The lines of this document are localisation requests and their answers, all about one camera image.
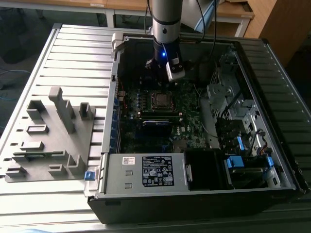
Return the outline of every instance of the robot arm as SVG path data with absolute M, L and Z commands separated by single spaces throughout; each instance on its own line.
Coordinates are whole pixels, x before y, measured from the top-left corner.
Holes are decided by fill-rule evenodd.
M 182 12 L 186 25 L 203 32 L 203 22 L 206 26 L 211 23 L 214 2 L 217 4 L 219 0 L 199 0 L 204 9 L 202 20 L 196 0 L 153 0 L 154 61 L 159 68 L 165 67 L 170 82 L 176 82 L 185 76 L 179 48 Z
M 185 76 L 179 49 L 182 0 L 154 0 L 153 35 L 154 59 L 165 67 L 170 82 Z

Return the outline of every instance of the metal frame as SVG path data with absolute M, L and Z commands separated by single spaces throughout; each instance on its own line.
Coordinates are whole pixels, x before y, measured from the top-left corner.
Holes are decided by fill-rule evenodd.
M 100 7 L 81 7 L 81 6 L 60 6 L 60 5 L 28 3 L 28 2 L 0 1 L 0 6 L 35 9 L 35 10 L 71 11 L 71 12 L 87 12 L 87 13 L 106 14 L 107 26 L 109 28 L 115 28 L 116 26 L 115 15 L 145 16 L 144 11 L 137 11 L 137 10 L 121 10 L 121 9 L 110 9 L 110 8 L 100 8 Z M 235 36 L 237 37 L 244 36 L 250 20 L 251 20 L 250 18 L 245 18 L 245 17 L 217 17 L 218 22 L 238 23 L 239 26 L 235 33 Z

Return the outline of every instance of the table leg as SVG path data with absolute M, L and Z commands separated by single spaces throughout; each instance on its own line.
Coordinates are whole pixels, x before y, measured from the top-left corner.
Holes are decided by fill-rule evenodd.
M 114 28 L 116 25 L 116 16 L 113 9 L 106 9 L 107 27 Z
M 235 33 L 236 37 L 244 37 L 249 21 L 249 18 L 242 19 L 241 23 L 238 26 L 237 32 Z

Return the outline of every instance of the blue connector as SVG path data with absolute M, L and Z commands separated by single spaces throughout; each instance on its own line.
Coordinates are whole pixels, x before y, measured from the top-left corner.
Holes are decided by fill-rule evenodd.
M 84 175 L 85 181 L 94 181 L 95 180 L 95 171 L 86 171 Z
M 271 157 L 268 157 L 267 160 L 268 160 L 269 167 L 274 166 L 274 162 Z
M 239 145 L 240 145 L 240 149 L 241 150 L 245 150 L 243 142 L 242 142 L 242 138 L 240 136 L 238 136 L 237 138 L 238 138 L 238 142 L 239 142 Z
M 244 167 L 243 159 L 241 156 L 230 156 L 227 159 L 228 168 Z

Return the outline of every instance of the side panel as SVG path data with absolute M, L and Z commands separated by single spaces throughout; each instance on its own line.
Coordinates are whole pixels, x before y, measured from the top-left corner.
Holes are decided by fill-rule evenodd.
M 254 215 L 272 205 L 286 202 L 294 194 L 294 191 L 276 190 L 158 198 L 89 198 L 88 204 L 104 224 L 205 220 Z

